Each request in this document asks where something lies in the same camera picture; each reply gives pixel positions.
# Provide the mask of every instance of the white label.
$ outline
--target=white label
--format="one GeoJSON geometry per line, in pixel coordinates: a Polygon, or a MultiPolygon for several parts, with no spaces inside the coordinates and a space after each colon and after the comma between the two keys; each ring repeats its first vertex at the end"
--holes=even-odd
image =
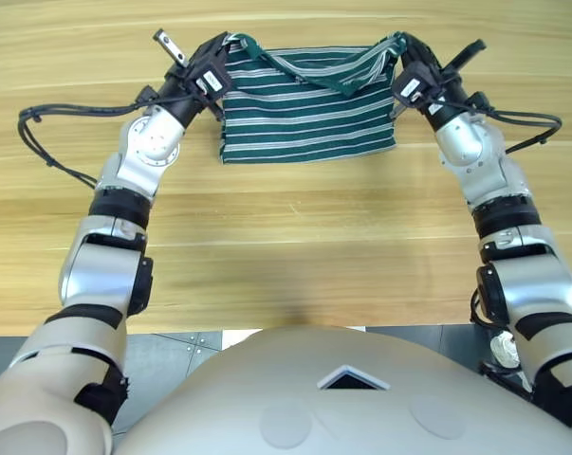
{"type": "Polygon", "coordinates": [[[408,82],[408,85],[403,87],[403,90],[401,91],[401,95],[408,98],[408,95],[410,95],[412,93],[412,91],[418,87],[419,84],[420,84],[420,81],[418,79],[412,79],[411,81],[408,82]]]}
{"type": "Polygon", "coordinates": [[[201,89],[204,95],[208,94],[208,86],[201,79],[197,79],[194,83],[197,84],[197,87],[201,89]]]}
{"type": "Polygon", "coordinates": [[[219,92],[222,89],[222,84],[218,81],[218,79],[213,75],[211,71],[207,71],[203,75],[203,79],[205,79],[216,92],[219,92]]]}
{"type": "MultiPolygon", "coordinates": [[[[438,100],[443,101],[445,99],[444,97],[439,97],[438,100]]],[[[431,106],[429,106],[429,114],[431,115],[435,114],[442,107],[444,107],[443,104],[432,104],[431,106]]]]}

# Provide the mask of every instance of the striped fabric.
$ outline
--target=striped fabric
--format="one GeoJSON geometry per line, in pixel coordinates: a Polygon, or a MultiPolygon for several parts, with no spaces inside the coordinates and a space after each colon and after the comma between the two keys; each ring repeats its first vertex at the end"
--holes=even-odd
{"type": "Polygon", "coordinates": [[[367,155],[395,146],[391,83],[405,41],[264,50],[232,34],[223,99],[223,163],[289,163],[367,155]]]}

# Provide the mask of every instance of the triangular opening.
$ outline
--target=triangular opening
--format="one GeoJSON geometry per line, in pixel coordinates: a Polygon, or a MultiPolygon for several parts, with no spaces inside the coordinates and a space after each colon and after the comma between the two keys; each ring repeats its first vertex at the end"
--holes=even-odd
{"type": "Polygon", "coordinates": [[[324,388],[325,390],[330,389],[366,389],[366,390],[373,390],[379,391],[380,389],[371,384],[370,382],[366,382],[363,379],[355,377],[353,374],[344,374],[339,377],[336,381],[332,384],[324,388]]]}
{"type": "Polygon", "coordinates": [[[386,391],[389,384],[350,365],[342,365],[318,382],[323,391],[386,391]]]}

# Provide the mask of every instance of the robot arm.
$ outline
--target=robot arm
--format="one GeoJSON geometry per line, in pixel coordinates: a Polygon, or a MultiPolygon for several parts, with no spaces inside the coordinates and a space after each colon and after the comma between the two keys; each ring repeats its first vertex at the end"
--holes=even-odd
{"type": "Polygon", "coordinates": [[[406,39],[394,94],[429,121],[441,163],[465,196],[480,237],[484,265],[477,283],[484,315],[514,335],[532,401],[572,427],[572,272],[542,225],[502,133],[477,113],[489,112],[488,100],[482,93],[468,98],[462,88],[458,70],[485,46],[469,45],[442,68],[425,44],[406,39]]]}
{"type": "Polygon", "coordinates": [[[215,101],[230,88],[224,37],[202,45],[188,64],[157,33],[175,60],[159,93],[141,94],[157,104],[123,126],[119,151],[104,165],[60,275],[63,309],[0,376],[0,455],[111,452],[110,425],[127,397],[126,319],[144,310],[151,292],[149,213],[186,127],[204,107],[218,114],[215,101]]]}

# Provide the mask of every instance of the wooden table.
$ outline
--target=wooden table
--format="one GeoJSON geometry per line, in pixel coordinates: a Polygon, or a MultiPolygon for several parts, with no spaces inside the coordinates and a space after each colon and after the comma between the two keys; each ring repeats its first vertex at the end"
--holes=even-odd
{"type": "MultiPolygon", "coordinates": [[[[515,158],[572,265],[572,0],[0,0],[0,335],[24,335],[59,306],[57,278],[91,191],[46,167],[15,132],[42,102],[130,102],[159,87],[165,27],[190,53],[222,30],[267,47],[369,45],[394,30],[446,62],[483,38],[468,92],[502,109],[562,116],[563,130],[515,158]]],[[[123,118],[48,118],[36,132],[67,165],[97,174],[123,118]]],[[[536,134],[505,128],[507,140],[536,134]]],[[[218,160],[207,113],[182,143],[149,226],[156,260],[148,310],[132,332],[465,322],[479,265],[454,177],[415,112],[393,151],[309,165],[218,160]]]]}

